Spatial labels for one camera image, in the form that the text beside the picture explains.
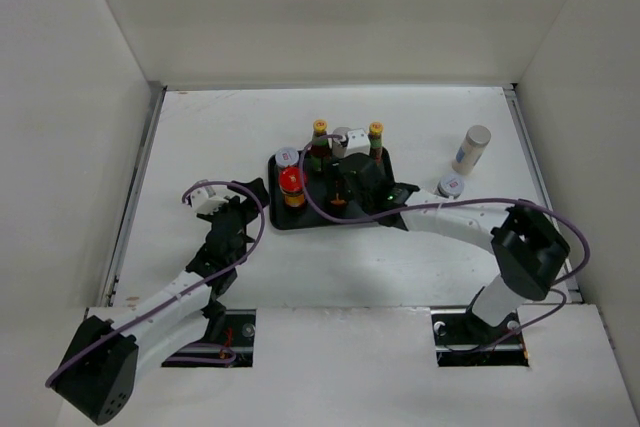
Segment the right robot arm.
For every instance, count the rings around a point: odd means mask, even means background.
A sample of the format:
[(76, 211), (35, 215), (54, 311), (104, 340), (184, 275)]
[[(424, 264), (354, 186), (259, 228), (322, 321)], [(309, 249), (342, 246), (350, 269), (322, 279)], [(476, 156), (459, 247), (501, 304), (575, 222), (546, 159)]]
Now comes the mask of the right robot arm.
[(408, 232), (437, 234), (494, 256), (498, 274), (475, 295), (464, 317), (473, 341), (489, 341), (509, 314), (546, 299), (570, 253), (561, 233), (536, 204), (508, 199), (446, 200), (395, 182), (361, 153), (335, 162), (338, 178), (368, 220)]

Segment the silver lid blue label canister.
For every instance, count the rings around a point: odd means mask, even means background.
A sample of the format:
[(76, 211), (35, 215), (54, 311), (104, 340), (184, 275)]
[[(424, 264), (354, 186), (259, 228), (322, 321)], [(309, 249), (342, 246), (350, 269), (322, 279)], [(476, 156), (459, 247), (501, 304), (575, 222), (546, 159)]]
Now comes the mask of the silver lid blue label canister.
[(331, 149), (334, 157), (342, 159), (351, 154), (351, 148), (349, 147), (350, 132), (351, 129), (349, 127), (337, 127), (332, 132)]

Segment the yellow cap sauce bottle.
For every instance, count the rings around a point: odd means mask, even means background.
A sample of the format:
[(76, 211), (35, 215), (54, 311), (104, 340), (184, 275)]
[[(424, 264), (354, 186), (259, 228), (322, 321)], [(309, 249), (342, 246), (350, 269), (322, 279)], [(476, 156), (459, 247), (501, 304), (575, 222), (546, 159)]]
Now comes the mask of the yellow cap sauce bottle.
[(311, 167), (315, 173), (321, 173), (331, 157), (331, 148), (329, 140), (325, 138), (326, 134), (327, 122), (324, 119), (315, 120), (310, 148)]
[(380, 163), (383, 153), (382, 134), (384, 125), (381, 122), (372, 122), (369, 125), (368, 138), (370, 143), (369, 156), (376, 162)]

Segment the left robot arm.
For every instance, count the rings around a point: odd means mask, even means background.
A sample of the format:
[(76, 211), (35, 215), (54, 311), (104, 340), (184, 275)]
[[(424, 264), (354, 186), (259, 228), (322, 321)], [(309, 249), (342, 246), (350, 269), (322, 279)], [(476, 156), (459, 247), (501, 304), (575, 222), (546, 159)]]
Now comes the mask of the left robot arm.
[(198, 341), (214, 345), (224, 334), (219, 299), (237, 278), (237, 268), (259, 238), (247, 227), (264, 222), (269, 193), (262, 178), (250, 182), (200, 181), (182, 195), (210, 225), (194, 258), (164, 288), (127, 312), (78, 326), (59, 367), (45, 385), (94, 424), (110, 422), (151, 368)]

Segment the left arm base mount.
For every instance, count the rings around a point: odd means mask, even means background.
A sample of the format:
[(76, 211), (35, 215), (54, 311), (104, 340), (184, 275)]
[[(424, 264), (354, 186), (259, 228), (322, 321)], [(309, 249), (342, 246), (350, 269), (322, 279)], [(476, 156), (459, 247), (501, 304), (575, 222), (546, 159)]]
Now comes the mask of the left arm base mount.
[(209, 321), (204, 336), (170, 356), (163, 368), (251, 368), (257, 311), (231, 309)]

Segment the red lid sauce jar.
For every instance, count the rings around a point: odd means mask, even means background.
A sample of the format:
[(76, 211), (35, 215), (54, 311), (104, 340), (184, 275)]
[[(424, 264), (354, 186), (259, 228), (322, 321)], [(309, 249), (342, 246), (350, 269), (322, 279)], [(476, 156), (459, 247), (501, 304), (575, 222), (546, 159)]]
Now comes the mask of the red lid sauce jar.
[(347, 190), (344, 181), (335, 177), (326, 182), (326, 202), (332, 209), (344, 209), (348, 205)]
[(303, 190), (305, 184), (306, 175), (300, 176), (297, 167), (287, 167), (280, 172), (278, 185), (287, 208), (301, 209), (305, 206), (306, 198)]

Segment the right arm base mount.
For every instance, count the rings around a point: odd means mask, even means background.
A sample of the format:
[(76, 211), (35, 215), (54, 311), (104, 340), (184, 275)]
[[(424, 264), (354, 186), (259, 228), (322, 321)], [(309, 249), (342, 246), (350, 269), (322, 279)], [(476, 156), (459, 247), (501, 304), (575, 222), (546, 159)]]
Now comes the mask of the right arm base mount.
[(528, 367), (529, 361), (516, 311), (510, 312), (497, 326), (478, 319), (471, 308), (481, 289), (465, 307), (431, 310), (436, 362), (439, 367)]

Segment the white lid small jar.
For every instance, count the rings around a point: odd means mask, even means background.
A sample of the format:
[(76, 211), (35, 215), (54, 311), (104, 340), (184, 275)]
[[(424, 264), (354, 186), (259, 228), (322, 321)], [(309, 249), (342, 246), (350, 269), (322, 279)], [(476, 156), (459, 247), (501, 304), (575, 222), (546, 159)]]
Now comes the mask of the white lid small jar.
[(275, 152), (274, 160), (280, 171), (296, 166), (299, 162), (299, 151), (294, 147), (282, 147)]
[(465, 188), (462, 176), (457, 173), (443, 175), (437, 184), (436, 193), (444, 198), (457, 199), (461, 196)]

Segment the silver lid white canister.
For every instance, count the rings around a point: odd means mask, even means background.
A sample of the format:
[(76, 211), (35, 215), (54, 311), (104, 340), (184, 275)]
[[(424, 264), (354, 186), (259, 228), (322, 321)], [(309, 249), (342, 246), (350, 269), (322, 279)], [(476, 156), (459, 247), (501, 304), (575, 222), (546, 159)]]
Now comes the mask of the silver lid white canister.
[(456, 152), (452, 168), (460, 175), (470, 174), (491, 141), (490, 130), (483, 125), (471, 126)]

